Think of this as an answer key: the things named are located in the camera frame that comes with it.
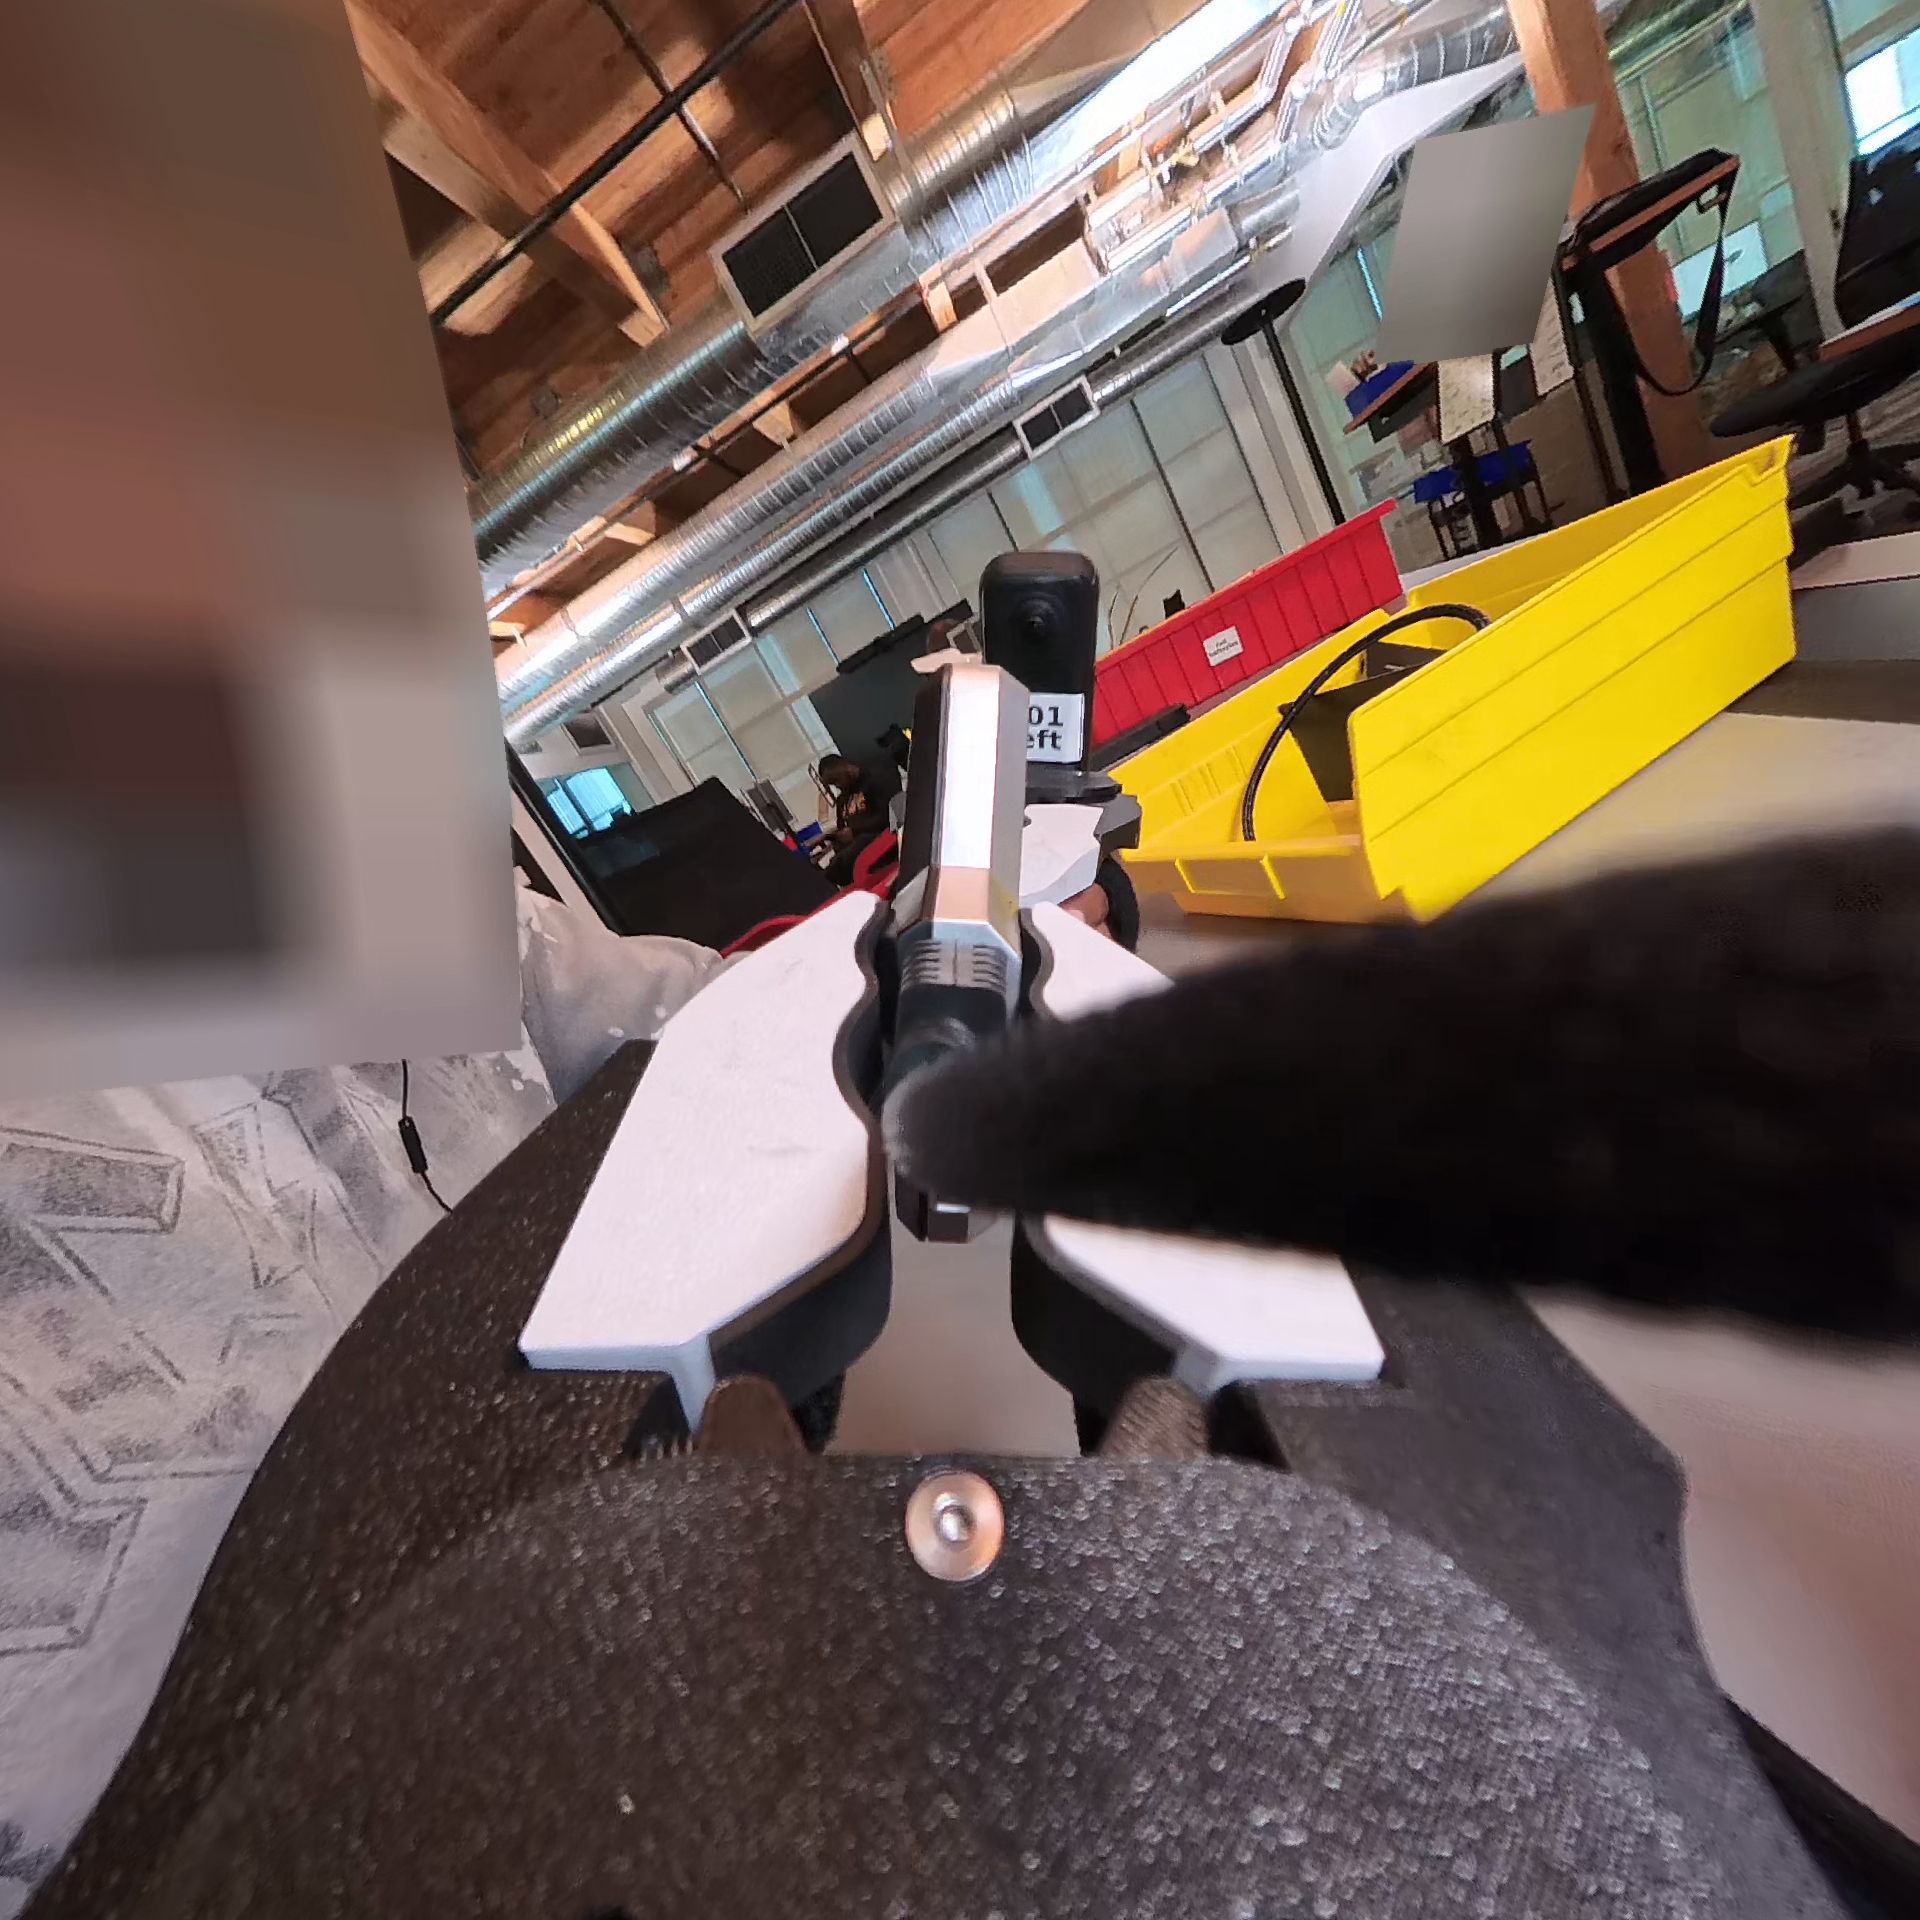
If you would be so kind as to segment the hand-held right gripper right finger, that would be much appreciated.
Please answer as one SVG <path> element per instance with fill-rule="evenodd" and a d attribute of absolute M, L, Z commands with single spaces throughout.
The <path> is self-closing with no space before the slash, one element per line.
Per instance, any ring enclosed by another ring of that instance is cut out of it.
<path fill-rule="evenodd" d="M 1066 1216 L 1019 1221 L 1019 1336 L 1068 1390 L 1127 1390 L 1143 1374 L 1188 1390 L 1369 1384 L 1385 1366 L 1335 1258 Z"/>

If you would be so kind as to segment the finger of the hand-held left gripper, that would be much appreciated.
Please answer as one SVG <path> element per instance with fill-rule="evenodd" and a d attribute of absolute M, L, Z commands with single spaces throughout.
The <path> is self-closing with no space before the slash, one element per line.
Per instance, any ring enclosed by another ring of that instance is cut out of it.
<path fill-rule="evenodd" d="M 1099 877 L 1103 814 L 1105 807 L 1024 809 L 1024 905 L 1072 905 L 1082 896 L 1114 905 Z"/>

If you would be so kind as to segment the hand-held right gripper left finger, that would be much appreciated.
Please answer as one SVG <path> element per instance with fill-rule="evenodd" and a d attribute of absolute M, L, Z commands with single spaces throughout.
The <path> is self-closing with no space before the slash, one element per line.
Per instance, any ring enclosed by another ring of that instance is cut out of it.
<path fill-rule="evenodd" d="M 536 1369 L 817 1401 L 875 1342 L 892 1226 L 868 1095 L 883 902 L 852 893 L 676 1013 L 519 1333 Z"/>

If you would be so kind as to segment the black adapter hub with cable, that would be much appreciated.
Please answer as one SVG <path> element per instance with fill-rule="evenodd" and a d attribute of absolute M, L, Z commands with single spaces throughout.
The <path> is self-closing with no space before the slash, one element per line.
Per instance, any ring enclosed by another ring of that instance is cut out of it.
<path fill-rule="evenodd" d="M 924 1244 L 978 1241 L 1002 1222 L 1016 1218 L 1002 1206 L 956 1202 L 938 1192 L 918 1173 L 895 1166 L 895 1205 L 898 1225 Z"/>

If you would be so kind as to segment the person's left forearm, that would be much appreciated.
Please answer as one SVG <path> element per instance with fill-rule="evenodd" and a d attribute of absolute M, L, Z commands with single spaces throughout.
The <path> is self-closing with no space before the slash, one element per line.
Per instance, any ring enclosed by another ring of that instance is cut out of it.
<path fill-rule="evenodd" d="M 668 1018 L 732 961 L 703 944 L 616 935 L 594 913 L 519 884 L 522 1023 L 558 1104 L 632 1039 Z"/>

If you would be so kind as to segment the red storage bin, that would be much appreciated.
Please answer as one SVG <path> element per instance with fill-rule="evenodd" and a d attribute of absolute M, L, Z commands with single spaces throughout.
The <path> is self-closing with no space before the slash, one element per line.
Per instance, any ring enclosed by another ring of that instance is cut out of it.
<path fill-rule="evenodd" d="M 1395 509 L 1378 503 L 1105 653 L 1090 748 L 1169 706 L 1198 709 L 1396 601 L 1401 573 L 1385 535 Z"/>

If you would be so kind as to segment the black bin divider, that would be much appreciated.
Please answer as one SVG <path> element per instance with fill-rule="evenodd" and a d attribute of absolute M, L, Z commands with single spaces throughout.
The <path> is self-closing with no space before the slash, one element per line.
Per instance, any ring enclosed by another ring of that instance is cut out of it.
<path fill-rule="evenodd" d="M 1401 640 L 1358 647 L 1316 679 L 1290 717 L 1288 735 L 1303 750 L 1326 802 L 1354 800 L 1351 717 L 1358 709 L 1440 657 L 1440 647 Z"/>

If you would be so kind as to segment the black round-top pole stand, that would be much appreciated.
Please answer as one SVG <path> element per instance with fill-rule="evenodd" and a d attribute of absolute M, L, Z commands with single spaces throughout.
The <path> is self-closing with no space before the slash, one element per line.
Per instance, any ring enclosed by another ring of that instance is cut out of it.
<path fill-rule="evenodd" d="M 1224 327 L 1220 342 L 1227 348 L 1246 345 L 1254 337 L 1260 337 L 1265 342 L 1267 357 L 1288 398 L 1288 415 L 1295 423 L 1297 436 L 1313 468 L 1319 496 L 1323 497 L 1334 524 L 1345 524 L 1350 518 L 1350 509 L 1342 503 L 1342 493 L 1338 488 L 1338 481 L 1334 480 L 1326 452 L 1316 439 L 1302 384 L 1290 368 L 1281 341 L 1281 324 L 1284 322 L 1290 310 L 1306 297 L 1306 292 L 1306 278 L 1284 280 L 1272 295 L 1265 295 L 1263 298 L 1248 304 L 1227 327 Z"/>

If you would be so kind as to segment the yellow storage bin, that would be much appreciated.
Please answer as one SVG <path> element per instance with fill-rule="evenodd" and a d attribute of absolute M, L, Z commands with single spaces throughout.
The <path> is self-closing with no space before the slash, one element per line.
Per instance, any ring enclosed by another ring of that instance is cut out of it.
<path fill-rule="evenodd" d="M 1192 913 L 1432 920 L 1794 653 L 1792 439 L 1454 569 L 1127 759 L 1143 896 Z M 1372 642 L 1442 648 L 1351 717 L 1326 802 L 1290 717 Z"/>

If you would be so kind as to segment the black standing desk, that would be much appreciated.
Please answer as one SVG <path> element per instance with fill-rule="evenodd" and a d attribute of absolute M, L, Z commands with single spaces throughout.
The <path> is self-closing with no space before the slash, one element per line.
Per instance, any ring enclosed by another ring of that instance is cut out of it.
<path fill-rule="evenodd" d="M 1642 388 L 1666 398 L 1688 398 L 1713 372 L 1727 277 L 1727 226 L 1737 173 L 1740 158 L 1735 153 L 1702 150 L 1579 212 L 1560 247 L 1560 280 L 1563 292 L 1578 298 L 1588 329 L 1627 493 L 1650 492 L 1666 481 Z M 1720 226 L 1713 264 L 1696 308 L 1694 375 L 1684 386 L 1670 386 L 1643 361 L 1607 277 L 1610 269 L 1650 248 L 1659 230 L 1678 220 L 1684 207 L 1718 212 Z"/>

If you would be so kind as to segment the silver ventilation duct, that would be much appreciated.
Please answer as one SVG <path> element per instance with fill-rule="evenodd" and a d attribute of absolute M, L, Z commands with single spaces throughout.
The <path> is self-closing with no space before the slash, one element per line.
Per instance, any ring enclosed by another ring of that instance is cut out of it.
<path fill-rule="evenodd" d="M 1032 201 L 1072 180 L 1111 137 L 1178 97 L 1170 65 L 1147 60 L 1051 118 L 1023 93 L 980 93 L 902 150 L 881 182 L 897 226 L 848 258 L 795 312 L 751 336 L 714 295 L 638 351 L 474 505 L 474 543 L 491 588 L 538 565 L 580 521 L 668 466 L 790 370 L 907 292 Z"/>
<path fill-rule="evenodd" d="M 1019 353 L 986 351 L 984 341 L 918 353 L 550 617 L 528 657 L 499 676 L 508 742 L 536 740 L 698 638 L 799 554 L 1064 388 L 1143 322 L 1064 320 Z"/>

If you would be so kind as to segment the wooden post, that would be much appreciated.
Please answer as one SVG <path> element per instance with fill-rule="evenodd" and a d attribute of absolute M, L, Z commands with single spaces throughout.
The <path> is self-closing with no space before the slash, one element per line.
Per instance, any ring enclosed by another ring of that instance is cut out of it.
<path fill-rule="evenodd" d="M 1539 112 L 1593 108 L 1578 165 L 1571 214 L 1626 191 L 1642 177 L 1616 93 L 1616 74 L 1596 2 L 1511 2 L 1511 20 Z M 1627 361 L 1634 345 L 1646 366 L 1678 388 L 1692 375 L 1690 341 L 1664 255 L 1646 242 L 1607 273 L 1612 302 L 1585 298 L 1601 388 L 1615 423 L 1626 480 L 1634 492 L 1692 473 L 1713 457 L 1692 396 L 1643 392 Z"/>

